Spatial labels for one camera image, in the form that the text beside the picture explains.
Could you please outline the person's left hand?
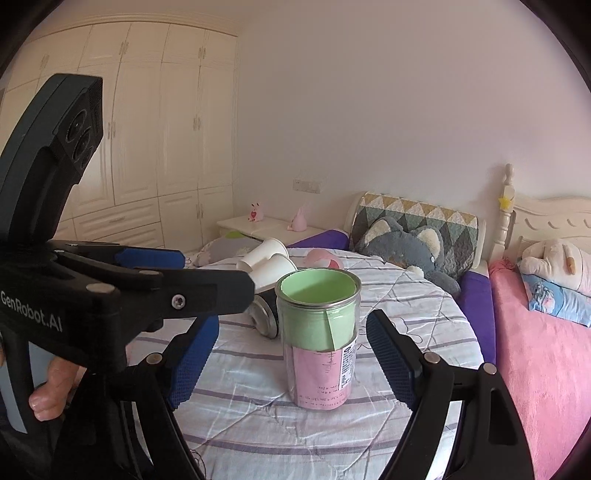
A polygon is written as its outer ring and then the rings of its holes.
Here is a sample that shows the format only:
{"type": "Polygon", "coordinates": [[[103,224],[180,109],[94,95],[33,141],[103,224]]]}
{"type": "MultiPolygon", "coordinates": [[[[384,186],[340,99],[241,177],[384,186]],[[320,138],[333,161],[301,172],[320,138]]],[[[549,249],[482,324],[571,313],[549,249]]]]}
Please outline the person's left hand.
{"type": "Polygon", "coordinates": [[[35,418],[41,422],[58,418],[85,372],[84,367],[54,357],[48,367],[47,381],[29,397],[35,418]]]}

